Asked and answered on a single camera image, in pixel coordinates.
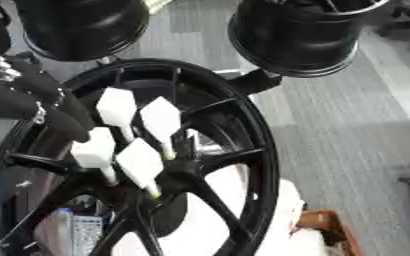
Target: black wheel rim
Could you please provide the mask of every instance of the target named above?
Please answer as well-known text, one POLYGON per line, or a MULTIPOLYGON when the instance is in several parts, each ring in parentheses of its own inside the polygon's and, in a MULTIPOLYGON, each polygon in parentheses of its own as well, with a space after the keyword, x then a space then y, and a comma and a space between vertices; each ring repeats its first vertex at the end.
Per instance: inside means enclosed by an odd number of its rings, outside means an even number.
MULTIPOLYGON (((182 147, 188 148, 188 141, 184 133, 179 132, 174 144, 183 153, 178 160, 165 163, 165 171, 157 178, 163 196, 152 200, 142 191, 130 189, 130 182, 123 181, 112 189, 107 187, 99 172, 81 172, 70 164, 69 157, 54 160, 63 155, 61 152, 66 149, 68 141, 46 128, 21 122, 0 148, 0 173, 7 166, 22 165, 37 167, 52 175, 64 175, 64 178, 18 224, 10 220, 10 212, 7 211, 10 207, 0 204, 1 256, 45 252, 45 248, 33 238, 33 230, 60 205, 80 194, 95 196, 117 213, 117 218, 107 228, 91 255, 108 255, 119 238, 131 231, 136 231, 150 255, 164 255, 149 216, 185 192, 193 193, 207 203, 230 230, 230 236, 215 255, 254 254, 273 216, 278 196, 279 169, 268 126, 250 100, 209 70, 169 60, 120 61, 81 74, 66 85, 91 109, 101 89, 118 84, 131 86, 139 105, 144 105, 151 97, 157 96, 151 94, 156 90, 149 90, 151 92, 140 100, 138 90, 147 92, 147 81, 161 83, 162 80, 172 93, 171 100, 183 110, 182 131, 194 128, 231 152, 198 158, 190 150, 182 150, 182 147), (249 167, 246 201, 239 219, 204 179, 206 175, 235 163, 249 167)), ((136 119, 135 125, 140 128, 136 119)), ((146 138, 146 135, 141 131, 141 136, 146 138)))

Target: white plastic block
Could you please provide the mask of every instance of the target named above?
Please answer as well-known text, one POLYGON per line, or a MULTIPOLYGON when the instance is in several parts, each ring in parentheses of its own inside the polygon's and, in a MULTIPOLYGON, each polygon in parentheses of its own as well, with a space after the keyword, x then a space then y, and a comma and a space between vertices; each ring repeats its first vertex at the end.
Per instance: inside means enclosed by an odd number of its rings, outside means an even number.
POLYGON ((181 127, 180 110, 163 97, 141 110, 146 129, 159 141, 167 141, 181 127))
POLYGON ((137 105, 132 91, 109 87, 104 90, 96 109, 105 124, 130 127, 137 105))
POLYGON ((135 139, 116 156, 123 172, 141 189, 152 186, 163 171, 160 154, 141 138, 135 139))
POLYGON ((115 145, 109 128, 96 127, 90 131, 89 141, 73 143, 71 154, 83 168, 106 168, 111 163, 115 145))

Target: wheel spoke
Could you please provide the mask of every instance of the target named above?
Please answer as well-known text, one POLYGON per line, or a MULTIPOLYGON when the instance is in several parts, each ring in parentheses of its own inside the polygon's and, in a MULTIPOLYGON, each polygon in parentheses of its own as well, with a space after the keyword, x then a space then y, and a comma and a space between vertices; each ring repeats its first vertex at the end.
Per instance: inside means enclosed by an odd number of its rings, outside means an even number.
POLYGON ((208 204, 227 224, 230 229, 230 237, 234 240, 243 239, 249 241, 252 234, 228 208, 228 206, 220 199, 214 190, 208 185, 205 179, 201 177, 193 178, 190 181, 190 192, 202 199, 208 204))
POLYGON ((259 161, 263 153, 264 148, 255 148, 221 155, 204 156, 201 160, 199 173, 206 176, 216 170, 233 164, 251 164, 259 161))
POLYGON ((95 248, 90 253, 90 256, 105 256, 111 255, 113 246, 121 240, 121 238, 130 231, 129 219, 126 214, 119 215, 106 233, 96 243, 95 248))
POLYGON ((226 111, 233 104, 235 104, 235 102, 236 102, 236 99, 230 98, 230 99, 221 100, 215 103, 211 103, 209 105, 199 107, 196 109, 191 109, 183 113, 182 118, 184 120, 197 119, 197 118, 211 115, 213 113, 226 111))
POLYGON ((145 217, 139 216, 135 223, 136 233, 151 256, 163 256, 163 250, 155 235, 154 227, 145 217))
POLYGON ((7 158, 13 164, 28 168, 39 168, 57 175, 65 175, 68 173, 68 165, 62 160, 20 153, 10 153, 7 158))
POLYGON ((87 186, 85 179, 79 176, 67 178, 54 191, 50 192, 35 210, 23 218, 2 240, 1 244, 15 243, 17 238, 25 238, 26 242, 32 243, 32 235, 35 228, 48 217, 53 211, 65 202, 85 193, 87 186))
POLYGON ((177 104, 177 85, 179 83, 179 75, 182 72, 181 68, 173 68, 171 86, 172 86, 172 103, 177 104))

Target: robotic hand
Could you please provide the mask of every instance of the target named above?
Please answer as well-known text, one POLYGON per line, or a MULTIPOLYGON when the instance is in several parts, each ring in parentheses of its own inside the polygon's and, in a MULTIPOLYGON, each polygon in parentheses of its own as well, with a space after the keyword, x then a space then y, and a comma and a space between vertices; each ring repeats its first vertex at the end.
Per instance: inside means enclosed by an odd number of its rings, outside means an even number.
POLYGON ((36 65, 0 55, 0 117, 46 124, 68 139, 86 142, 94 122, 70 90, 36 65))

